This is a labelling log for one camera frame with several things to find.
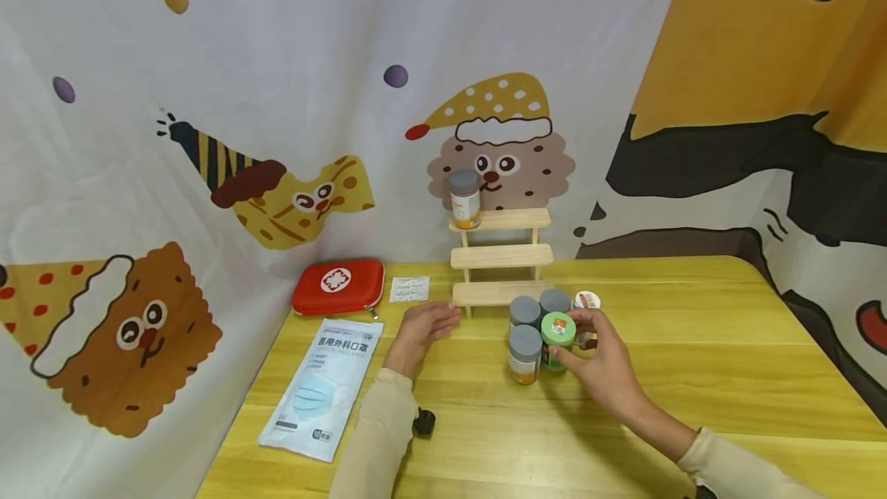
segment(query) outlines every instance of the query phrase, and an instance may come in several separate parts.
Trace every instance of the cartoon eye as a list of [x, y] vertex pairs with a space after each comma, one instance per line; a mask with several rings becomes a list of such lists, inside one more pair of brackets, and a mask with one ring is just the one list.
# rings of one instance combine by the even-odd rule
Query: cartoon eye
[[496, 168], [500, 176], [511, 176], [512, 173], [520, 170], [520, 160], [513, 155], [500, 156], [500, 159], [496, 161]]
[[333, 195], [333, 191], [335, 190], [335, 186], [333, 183], [324, 183], [319, 186], [319, 188], [314, 190], [314, 196], [319, 198], [321, 201], [329, 198], [330, 195]]
[[161, 300], [153, 300], [145, 307], [142, 320], [147, 328], [160, 328], [166, 321], [166, 303]]
[[135, 349], [139, 346], [139, 338], [145, 330], [145, 323], [141, 318], [127, 318], [117, 328], [117, 347], [124, 351]]
[[477, 159], [474, 160], [474, 167], [477, 168], [477, 171], [480, 173], [486, 172], [490, 168], [490, 157], [479, 155]]
[[293, 205], [296, 205], [296, 208], [301, 209], [301, 211], [309, 213], [314, 209], [314, 197], [299, 193], [293, 197]]

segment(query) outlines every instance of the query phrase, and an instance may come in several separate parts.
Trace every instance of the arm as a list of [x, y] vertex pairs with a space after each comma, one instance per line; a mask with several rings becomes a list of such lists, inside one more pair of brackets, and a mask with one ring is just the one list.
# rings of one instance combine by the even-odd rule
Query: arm
[[413, 381], [428, 346], [459, 323], [453, 303], [427, 303], [403, 314], [397, 337], [360, 405], [330, 488], [331, 499], [389, 499], [397, 469], [413, 439], [419, 406]]
[[634, 374], [628, 347], [606, 314], [597, 309], [569, 312], [577, 332], [593, 331], [596, 340], [582, 349], [596, 349], [588, 360], [560, 347], [554, 358], [582, 382], [598, 404], [684, 472], [697, 486], [705, 486], [718, 499], [816, 499], [822, 497], [783, 474], [774, 465], [707, 428], [688, 427], [653, 404]]

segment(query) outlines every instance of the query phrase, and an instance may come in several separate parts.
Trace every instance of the red first aid kit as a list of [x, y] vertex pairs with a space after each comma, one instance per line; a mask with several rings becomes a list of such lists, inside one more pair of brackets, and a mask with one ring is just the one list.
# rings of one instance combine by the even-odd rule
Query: red first aid kit
[[375, 259], [337, 260], [308, 266], [293, 291], [293, 310], [302, 316], [369, 311], [383, 297], [385, 266]]

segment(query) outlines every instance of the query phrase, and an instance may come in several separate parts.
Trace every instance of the blue face mask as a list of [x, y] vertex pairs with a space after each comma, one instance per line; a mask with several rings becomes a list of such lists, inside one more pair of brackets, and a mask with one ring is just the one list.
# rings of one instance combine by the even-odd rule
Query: blue face mask
[[325, 377], [311, 374], [293, 394], [293, 410], [303, 420], [319, 417], [333, 406], [336, 384]]

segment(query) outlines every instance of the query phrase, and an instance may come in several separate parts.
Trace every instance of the wooden step stand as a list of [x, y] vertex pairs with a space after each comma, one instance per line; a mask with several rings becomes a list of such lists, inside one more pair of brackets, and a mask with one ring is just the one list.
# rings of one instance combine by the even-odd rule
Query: wooden step stand
[[[450, 231], [461, 234], [462, 247], [450, 254], [450, 265], [465, 273], [465, 283], [453, 287], [454, 302], [465, 308], [471, 318], [472, 306], [510, 305], [514, 297], [530, 295], [538, 299], [550, 285], [542, 281], [541, 267], [554, 262], [552, 248], [539, 243], [539, 229], [552, 223], [548, 208], [502, 209], [485, 212], [480, 225], [474, 229], [460, 229], [450, 220]], [[531, 242], [517, 246], [471, 246], [468, 234], [479, 231], [529, 229]], [[523, 282], [472, 282], [471, 270], [482, 268], [532, 267], [533, 279]]]

